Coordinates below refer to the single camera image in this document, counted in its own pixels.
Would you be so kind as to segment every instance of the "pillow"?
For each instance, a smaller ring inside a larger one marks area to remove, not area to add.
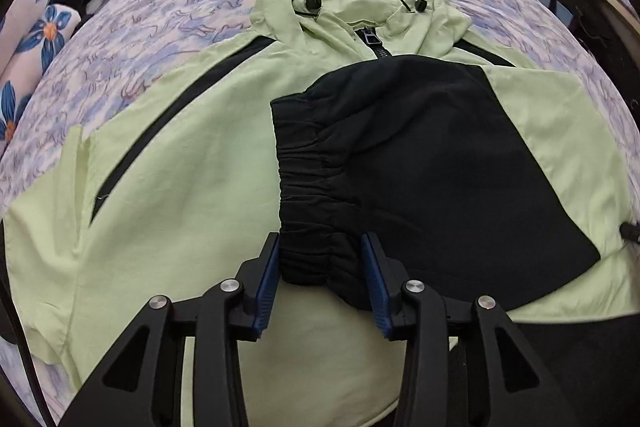
[[[0,72],[4,71],[15,47],[38,20],[49,0],[14,0],[0,20]]]
[[[14,137],[15,127],[42,75],[79,22],[76,10],[62,4],[47,6],[9,60],[0,76],[0,156]]]

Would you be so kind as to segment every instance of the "purple patterned bedsheet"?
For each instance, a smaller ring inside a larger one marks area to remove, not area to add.
[[[577,73],[626,158],[638,215],[640,134],[607,75],[569,31],[537,0],[450,1],[487,37],[520,49],[542,68]],[[0,161],[0,216],[54,165],[71,126],[80,123],[91,133],[163,73],[247,28],[254,2],[111,0],[62,49],[35,91]],[[1,339],[0,364],[36,413],[17,349]],[[36,365],[59,417],[72,396],[66,374],[39,360]]]

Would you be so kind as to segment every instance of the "blue gripper pad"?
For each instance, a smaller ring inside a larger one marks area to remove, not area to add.
[[[264,275],[260,280],[258,291],[255,295],[255,318],[254,331],[258,337],[269,326],[273,301],[276,298],[278,281],[280,280],[280,270],[278,269],[278,258],[280,256],[280,240],[278,239],[271,250],[269,260],[264,269]]]
[[[389,308],[389,292],[380,269],[380,264],[367,234],[362,236],[362,259],[364,261],[364,277],[369,290],[369,301],[373,311],[373,320],[388,339],[393,332],[393,322]]]

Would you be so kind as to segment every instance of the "light green fabric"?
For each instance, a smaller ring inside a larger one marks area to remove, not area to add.
[[[34,354],[62,361],[77,387],[150,296],[199,296],[256,256],[280,226],[269,102],[374,59],[354,33],[364,25],[376,26],[393,54],[481,65],[565,209],[604,257],[514,316],[568,321],[638,311],[632,267],[616,239],[630,214],[625,173],[597,111],[572,77],[535,70],[469,30],[469,18],[446,0],[427,1],[425,13],[408,14],[399,0],[322,0],[313,19],[295,15],[290,0],[258,0],[252,29],[166,74],[90,137],[72,129],[60,163],[4,216],[12,293]],[[89,225],[98,188],[136,138],[187,86],[259,34],[278,42],[167,124]],[[520,68],[452,49],[463,36]],[[578,138],[580,130],[587,136]],[[384,341],[370,314],[326,289],[281,283],[269,329],[257,344],[242,343],[240,356],[252,427],[366,427],[398,397],[404,346]],[[189,374],[187,365],[183,410],[191,403]]]

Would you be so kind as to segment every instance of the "mattress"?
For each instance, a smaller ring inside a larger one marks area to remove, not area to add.
[[[537,0],[450,0],[485,36],[541,68],[576,73],[609,125],[628,166],[640,210],[640,134],[625,103],[593,58]],[[0,216],[57,161],[69,129],[90,134],[163,73],[249,27],[255,0],[111,0],[62,49],[43,77],[0,160]],[[39,417],[15,346],[0,339],[0,365]],[[36,360],[54,418],[73,392],[63,369]]]

